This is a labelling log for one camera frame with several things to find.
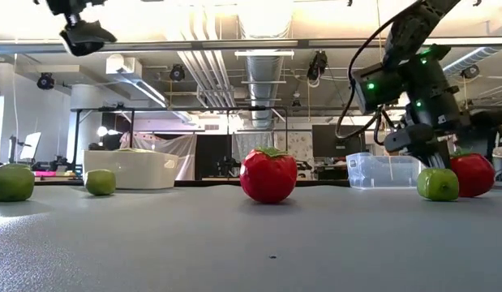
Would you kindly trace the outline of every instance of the metal frame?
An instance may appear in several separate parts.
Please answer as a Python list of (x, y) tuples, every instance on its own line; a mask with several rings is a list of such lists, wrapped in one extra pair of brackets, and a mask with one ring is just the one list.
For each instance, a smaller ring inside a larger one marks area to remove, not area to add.
[[(285, 106), (236, 106), (236, 107), (212, 107), (212, 108), (204, 108), (204, 107), (181, 107), (177, 109), (165, 109), (165, 108), (82, 108), (82, 109), (71, 109), (72, 113), (75, 113), (75, 133), (74, 133), (74, 149), (73, 149), (73, 158), (71, 163), (71, 168), (74, 170), (77, 161), (78, 155), (78, 139), (79, 139), (79, 124), (82, 112), (97, 112), (97, 113), (121, 113), (121, 112), (131, 112), (131, 125), (130, 125), (130, 148), (133, 147), (133, 138), (134, 138), (134, 123), (135, 121), (135, 113), (137, 112), (173, 112), (173, 111), (219, 111), (225, 112), (227, 119), (229, 121), (230, 112), (237, 112), (239, 110), (246, 111), (262, 111), (262, 110), (282, 110), (285, 112), (285, 136), (289, 136), (289, 110)], [(229, 123), (227, 123), (227, 135), (229, 135)], [(285, 140), (285, 149), (289, 148), (289, 140)], [(228, 149), (228, 158), (233, 156), (233, 153), (230, 149)]]
[[(155, 51), (201, 51), (223, 49), (357, 49), (366, 39), (284, 39), (284, 40), (211, 40), (211, 41), (144, 41), (105, 44), (102, 53)], [(430, 37), (423, 47), (433, 43), (452, 47), (501, 46), (502, 36)], [(368, 48), (384, 45), (385, 39), (373, 40)], [(0, 54), (58, 54), (66, 50), (60, 40), (0, 41)]]

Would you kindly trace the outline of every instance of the green apple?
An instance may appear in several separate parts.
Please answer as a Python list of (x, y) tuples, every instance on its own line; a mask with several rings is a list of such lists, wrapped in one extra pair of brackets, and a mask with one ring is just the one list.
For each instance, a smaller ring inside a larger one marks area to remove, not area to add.
[(115, 174), (110, 170), (91, 170), (84, 176), (85, 187), (93, 195), (112, 195), (115, 191)]
[(458, 177), (448, 169), (424, 169), (417, 178), (417, 191), (433, 201), (456, 200), (460, 193)]
[(0, 166), (0, 202), (18, 202), (31, 197), (34, 174), (28, 165)]

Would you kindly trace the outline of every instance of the computer screen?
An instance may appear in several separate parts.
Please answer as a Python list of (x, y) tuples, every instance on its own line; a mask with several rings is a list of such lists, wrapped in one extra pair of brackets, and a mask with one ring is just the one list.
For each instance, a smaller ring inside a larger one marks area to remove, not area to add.
[[(312, 147), (314, 157), (345, 157), (366, 151), (364, 133), (340, 141), (335, 136), (336, 125), (312, 125)], [(360, 126), (341, 126), (341, 134), (346, 135), (361, 128)]]
[(41, 133), (32, 133), (25, 137), (25, 145), (20, 153), (20, 159), (34, 159), (38, 144), (40, 143)]

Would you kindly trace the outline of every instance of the table surface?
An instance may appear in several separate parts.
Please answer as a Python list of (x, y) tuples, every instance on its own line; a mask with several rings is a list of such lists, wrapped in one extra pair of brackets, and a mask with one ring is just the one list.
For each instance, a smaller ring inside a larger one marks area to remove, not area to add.
[(0, 291), (502, 291), (502, 191), (240, 187), (92, 197), (36, 187), (0, 203)]

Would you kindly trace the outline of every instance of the clear plastic container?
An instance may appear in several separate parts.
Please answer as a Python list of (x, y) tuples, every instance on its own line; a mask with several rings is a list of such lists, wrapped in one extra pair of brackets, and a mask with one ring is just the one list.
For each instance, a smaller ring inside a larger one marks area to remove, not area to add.
[(346, 157), (348, 180), (358, 189), (416, 188), (425, 165), (414, 157), (376, 157), (368, 152)]

